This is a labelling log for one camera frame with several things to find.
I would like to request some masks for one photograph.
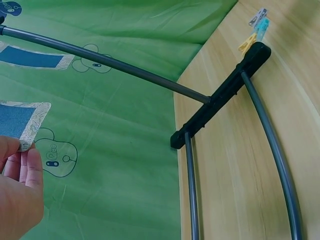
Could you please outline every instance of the green bedsheet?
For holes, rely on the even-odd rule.
[[[8,13],[5,25],[98,50],[173,81],[235,4],[16,1],[22,12]],[[9,37],[0,41],[61,54]],[[0,73],[1,99],[52,104],[36,138],[45,214],[23,239],[181,238],[177,153],[169,144],[172,92],[114,69],[88,67],[78,57],[61,70],[1,62]],[[46,165],[52,159],[57,167]]]

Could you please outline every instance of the metal pole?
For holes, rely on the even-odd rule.
[[[286,209],[288,212],[288,218],[290,223],[291,238],[293,240],[302,240],[303,227],[302,227],[302,221],[301,221],[301,212],[300,212],[298,196],[295,189],[293,177],[291,175],[284,152],[281,148],[281,145],[275,134],[274,128],[269,120],[266,110],[261,102],[261,99],[253,83],[251,82],[246,72],[243,71],[241,73],[241,77],[252,99],[254,107],[261,120],[268,142],[270,144],[270,148],[274,157],[276,168],[279,173],[279,177],[280,177],[280,181],[281,181],[281,185],[284,193],[284,199],[285,199]]]
[[[59,41],[50,37],[38,35],[35,33],[27,32],[27,31],[15,29],[15,28],[3,26],[3,25],[1,25],[1,27],[2,27],[2,31],[0,31],[0,33],[2,33],[2,35],[25,40],[35,44],[40,44],[49,48],[53,48],[53,49],[63,51],[72,55],[76,55],[80,58],[91,60],[95,63],[99,63],[102,65],[111,67],[113,69],[119,70],[121,72],[133,75],[140,79],[159,85],[166,89],[172,90],[174,92],[177,92],[179,94],[182,94],[184,96],[197,100],[204,104],[210,101],[209,96],[205,96],[197,91],[194,91],[190,88],[182,86],[176,82],[170,81],[162,76],[156,75],[154,73],[143,70],[141,68],[130,65],[128,63],[116,60],[112,57],[108,57],[106,55],[103,55],[94,51],[90,51],[82,47],[78,47],[78,46],[75,46],[63,41]]]
[[[191,235],[192,240],[199,240],[199,222],[198,222],[198,207],[197,207],[197,192],[196,179],[194,169],[194,156],[192,153],[192,143],[189,132],[184,134],[185,137],[185,151],[186,164],[188,171],[188,185],[189,185],[189,201],[190,201],[190,217],[191,217]]]

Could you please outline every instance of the cartoon print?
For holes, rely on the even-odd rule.
[[[83,48],[91,50],[96,53],[99,52],[98,46],[96,46],[94,44],[87,44]],[[79,73],[85,73],[88,70],[92,69],[100,74],[105,74],[111,70],[111,67],[109,67],[109,66],[105,66],[105,65],[102,65],[100,63],[96,63],[94,61],[90,61],[85,58],[81,58],[81,59],[73,61],[72,67],[74,70],[76,70]]]
[[[39,129],[36,138],[35,145],[41,154],[43,170],[57,178],[68,176],[78,160],[76,146],[57,141],[54,132],[45,127]]]
[[[0,17],[6,17],[8,14],[19,16],[22,12],[22,7],[15,1],[0,1]]]

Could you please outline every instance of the blue clothespin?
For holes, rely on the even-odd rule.
[[[269,27],[269,22],[270,20],[266,17],[261,19],[261,21],[256,25],[254,28],[254,33],[256,33],[256,41],[261,42],[262,39],[264,38],[266,31]]]

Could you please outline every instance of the wood grain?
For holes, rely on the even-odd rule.
[[[320,239],[320,2],[240,0],[179,79],[211,95],[242,60],[261,8],[272,56],[253,83],[283,146],[306,239]],[[174,95],[176,127],[201,103]],[[245,87],[194,138],[201,239],[289,240],[288,214],[267,138]],[[182,239],[191,239],[185,149],[178,152]]]

